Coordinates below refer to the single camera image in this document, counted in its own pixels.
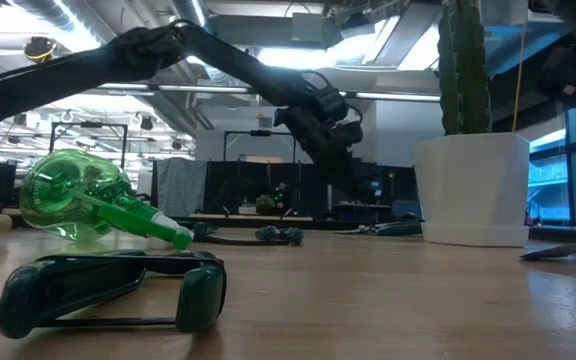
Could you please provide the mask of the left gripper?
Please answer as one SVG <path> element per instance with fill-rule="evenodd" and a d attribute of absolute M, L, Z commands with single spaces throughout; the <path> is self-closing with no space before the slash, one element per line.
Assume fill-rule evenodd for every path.
<path fill-rule="evenodd" d="M 363 113 L 321 73 L 296 71 L 282 78 L 287 105 L 275 111 L 273 125 L 285 126 L 311 158 L 319 177 L 352 198 L 366 188 L 354 169 L 349 148 L 363 139 Z"/>

